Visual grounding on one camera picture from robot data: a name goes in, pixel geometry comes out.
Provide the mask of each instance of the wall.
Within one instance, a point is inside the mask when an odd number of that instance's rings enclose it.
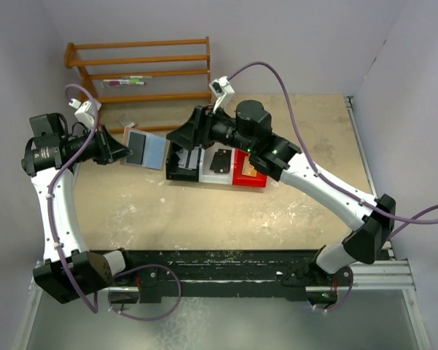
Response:
[[[65,42],[210,36],[214,77],[261,60],[276,67],[292,93],[353,95],[405,0],[44,0],[44,3]],[[237,91],[280,93],[279,85],[264,69],[255,68],[253,74],[245,76],[234,82]]]
[[[406,216],[438,203],[438,0],[402,10],[354,103],[379,193],[393,195]],[[438,225],[411,225],[393,245],[409,258],[438,349]]]
[[[40,0],[0,1],[0,349],[10,349],[31,270],[42,258],[39,205],[20,166],[28,119],[68,112],[65,45]]]

